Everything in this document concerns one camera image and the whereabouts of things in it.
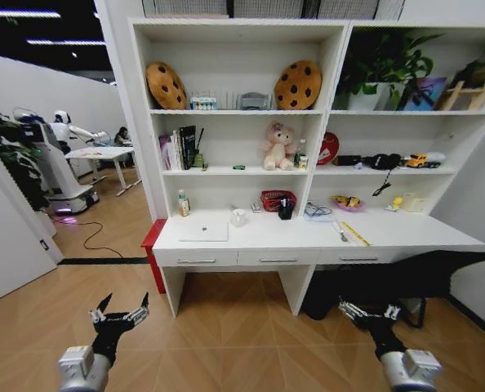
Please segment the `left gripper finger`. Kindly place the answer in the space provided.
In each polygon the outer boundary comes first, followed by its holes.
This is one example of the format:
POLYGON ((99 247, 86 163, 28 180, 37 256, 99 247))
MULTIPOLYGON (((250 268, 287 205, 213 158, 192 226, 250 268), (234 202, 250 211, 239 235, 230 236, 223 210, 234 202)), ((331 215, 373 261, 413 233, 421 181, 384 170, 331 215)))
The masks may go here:
POLYGON ((93 323, 100 323, 105 321, 105 310, 112 298, 112 295, 112 293, 108 294, 103 300, 100 301, 100 303, 94 310, 89 311, 89 316, 93 323))
POLYGON ((127 316, 127 321, 133 326, 142 323, 149 315, 149 293, 146 292, 140 306, 130 312, 127 316))

